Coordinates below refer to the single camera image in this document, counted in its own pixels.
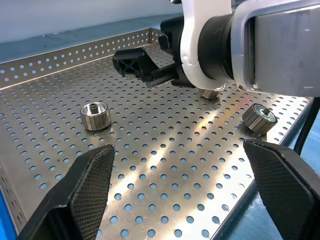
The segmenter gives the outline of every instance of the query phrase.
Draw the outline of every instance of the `metal cylinder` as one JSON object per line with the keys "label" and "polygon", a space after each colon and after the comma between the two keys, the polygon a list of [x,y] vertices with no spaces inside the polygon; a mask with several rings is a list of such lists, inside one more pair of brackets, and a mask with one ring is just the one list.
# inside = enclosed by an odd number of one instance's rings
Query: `metal cylinder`
{"label": "metal cylinder", "polygon": [[212,100],[218,98],[220,91],[199,89],[199,93],[201,97],[204,97],[208,100]]}
{"label": "metal cylinder", "polygon": [[276,116],[265,106],[254,103],[242,115],[244,124],[255,135],[265,135],[278,120]]}
{"label": "metal cylinder", "polygon": [[83,127],[90,131],[101,130],[111,124],[108,105],[103,102],[92,102],[80,110]]}

